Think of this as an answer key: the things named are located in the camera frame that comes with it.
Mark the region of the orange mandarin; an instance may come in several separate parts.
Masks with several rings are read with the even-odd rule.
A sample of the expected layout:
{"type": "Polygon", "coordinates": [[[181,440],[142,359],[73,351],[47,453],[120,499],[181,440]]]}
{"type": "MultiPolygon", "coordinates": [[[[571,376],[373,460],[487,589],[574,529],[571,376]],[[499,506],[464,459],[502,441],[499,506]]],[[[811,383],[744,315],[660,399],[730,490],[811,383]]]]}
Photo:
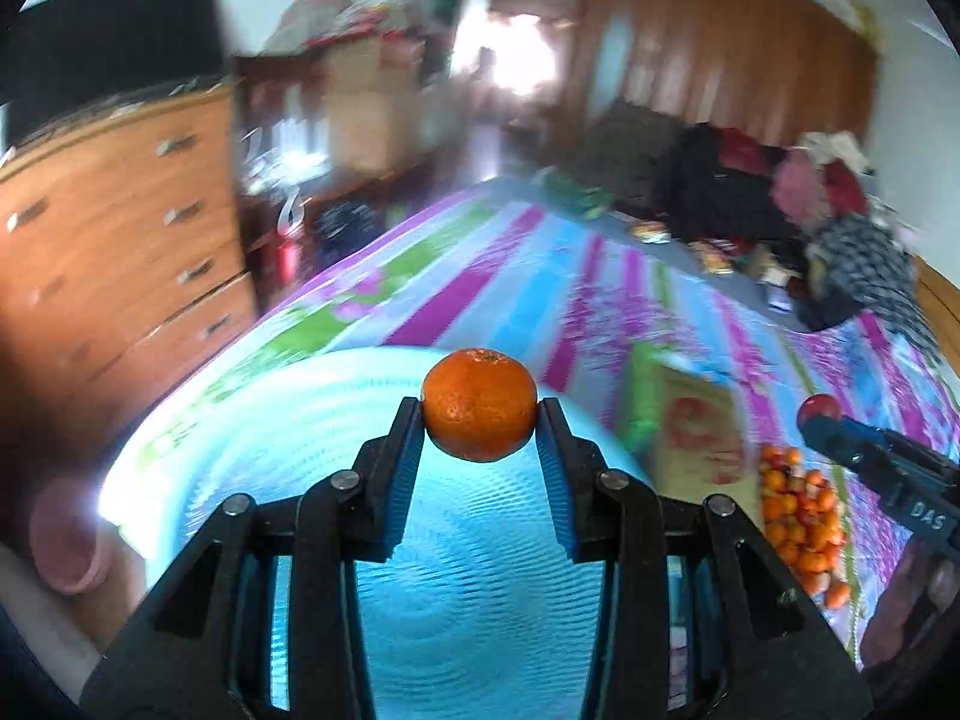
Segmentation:
{"type": "Polygon", "coordinates": [[[522,449],[534,434],[537,385],[516,359],[493,349],[459,349],[428,372],[421,408],[439,450],[491,463],[522,449]]]}

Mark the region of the small red tomato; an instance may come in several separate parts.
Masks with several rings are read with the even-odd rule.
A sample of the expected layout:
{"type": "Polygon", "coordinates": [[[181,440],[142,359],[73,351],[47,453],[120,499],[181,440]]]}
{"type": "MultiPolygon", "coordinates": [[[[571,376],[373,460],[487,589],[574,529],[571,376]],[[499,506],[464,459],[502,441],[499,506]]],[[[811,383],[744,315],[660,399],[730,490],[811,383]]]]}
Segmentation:
{"type": "Polygon", "coordinates": [[[797,410],[797,426],[802,427],[812,418],[828,418],[836,421],[843,416],[843,410],[832,395],[816,394],[804,400],[797,410]]]}

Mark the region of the cardboard fruit box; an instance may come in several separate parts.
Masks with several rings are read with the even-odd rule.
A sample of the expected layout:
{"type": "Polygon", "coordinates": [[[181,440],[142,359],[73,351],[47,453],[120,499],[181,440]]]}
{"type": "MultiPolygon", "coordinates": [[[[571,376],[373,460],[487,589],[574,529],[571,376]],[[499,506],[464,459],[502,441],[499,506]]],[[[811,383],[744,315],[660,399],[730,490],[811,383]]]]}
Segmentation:
{"type": "Polygon", "coordinates": [[[726,494],[750,518],[760,516],[757,462],[724,383],[654,344],[633,344],[613,427],[659,494],[695,504],[726,494]]]}

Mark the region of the blue plastic basket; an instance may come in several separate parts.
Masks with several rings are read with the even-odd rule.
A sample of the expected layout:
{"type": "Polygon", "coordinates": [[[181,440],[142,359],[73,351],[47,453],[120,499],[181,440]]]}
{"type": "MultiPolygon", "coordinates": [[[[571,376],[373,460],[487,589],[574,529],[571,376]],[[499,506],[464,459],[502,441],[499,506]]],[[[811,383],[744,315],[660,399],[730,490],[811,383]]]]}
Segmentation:
{"type": "MultiPolygon", "coordinates": [[[[384,346],[194,377],[121,450],[99,512],[158,578],[227,497],[301,496],[352,465],[436,361],[384,346]]],[[[377,715],[576,717],[601,583],[556,541],[532,447],[494,463],[427,447],[402,543],[356,569],[377,715]]]]}

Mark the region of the pile of clothes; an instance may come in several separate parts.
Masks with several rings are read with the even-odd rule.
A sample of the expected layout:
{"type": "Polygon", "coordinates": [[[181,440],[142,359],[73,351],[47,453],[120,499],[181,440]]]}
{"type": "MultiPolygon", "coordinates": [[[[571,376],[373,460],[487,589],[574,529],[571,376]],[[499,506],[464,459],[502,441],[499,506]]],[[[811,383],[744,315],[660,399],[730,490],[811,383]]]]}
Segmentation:
{"type": "Polygon", "coordinates": [[[589,130],[569,174],[702,262],[757,259],[811,332],[871,312],[914,348],[932,349],[910,252],[851,169],[858,154],[848,133],[811,133],[779,148],[619,99],[589,130]]]}

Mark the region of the wooden chest of drawers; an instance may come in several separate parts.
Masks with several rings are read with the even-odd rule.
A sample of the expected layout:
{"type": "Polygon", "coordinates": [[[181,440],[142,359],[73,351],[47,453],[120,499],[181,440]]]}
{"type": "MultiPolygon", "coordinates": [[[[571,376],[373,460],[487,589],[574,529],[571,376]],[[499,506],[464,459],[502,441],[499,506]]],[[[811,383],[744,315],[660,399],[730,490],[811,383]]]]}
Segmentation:
{"type": "Polygon", "coordinates": [[[3,167],[3,437],[96,452],[254,323],[232,123],[184,94],[3,167]]]}

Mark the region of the colourful floral bed sheet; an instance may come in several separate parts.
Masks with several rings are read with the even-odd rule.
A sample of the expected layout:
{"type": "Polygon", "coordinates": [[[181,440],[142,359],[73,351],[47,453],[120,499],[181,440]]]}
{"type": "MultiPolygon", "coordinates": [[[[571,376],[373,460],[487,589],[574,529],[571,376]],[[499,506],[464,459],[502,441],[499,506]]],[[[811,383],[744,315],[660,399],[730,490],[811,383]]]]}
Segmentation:
{"type": "Polygon", "coordinates": [[[631,472],[640,462],[613,423],[636,343],[731,388],[748,442],[797,444],[797,408],[825,392],[861,421],[957,452],[957,377],[871,312],[794,332],[659,249],[606,236],[501,184],[457,193],[332,266],[184,383],[343,349],[423,348],[439,359],[491,348],[522,362],[560,399],[569,426],[631,472]]]}

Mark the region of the wooden wardrobe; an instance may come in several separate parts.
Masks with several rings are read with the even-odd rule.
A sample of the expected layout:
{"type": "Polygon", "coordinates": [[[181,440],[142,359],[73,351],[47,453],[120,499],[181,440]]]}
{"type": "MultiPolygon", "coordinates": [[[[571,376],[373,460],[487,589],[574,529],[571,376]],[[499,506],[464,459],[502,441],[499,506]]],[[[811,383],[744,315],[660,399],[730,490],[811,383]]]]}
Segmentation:
{"type": "Polygon", "coordinates": [[[864,137],[877,70],[871,44],[814,0],[583,0],[551,143],[573,148],[617,99],[767,145],[864,137]]]}

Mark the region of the stacked cardboard boxes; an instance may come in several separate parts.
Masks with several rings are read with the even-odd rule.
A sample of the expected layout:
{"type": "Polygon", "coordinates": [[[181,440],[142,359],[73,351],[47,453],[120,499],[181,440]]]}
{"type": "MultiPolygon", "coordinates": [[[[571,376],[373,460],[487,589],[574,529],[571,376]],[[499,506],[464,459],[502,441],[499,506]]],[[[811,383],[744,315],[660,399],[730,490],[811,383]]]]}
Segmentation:
{"type": "Polygon", "coordinates": [[[319,55],[339,166],[384,174],[415,160],[425,37],[413,0],[345,0],[311,16],[301,47],[319,55]]]}

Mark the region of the black television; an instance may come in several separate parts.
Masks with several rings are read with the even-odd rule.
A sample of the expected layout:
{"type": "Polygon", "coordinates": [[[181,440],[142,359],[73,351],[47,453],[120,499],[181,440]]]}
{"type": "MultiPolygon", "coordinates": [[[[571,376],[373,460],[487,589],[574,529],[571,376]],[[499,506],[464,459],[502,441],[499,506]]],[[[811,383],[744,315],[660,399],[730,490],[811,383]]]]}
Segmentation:
{"type": "Polygon", "coordinates": [[[5,142],[226,73],[217,0],[44,0],[18,13],[2,44],[5,142]]]}

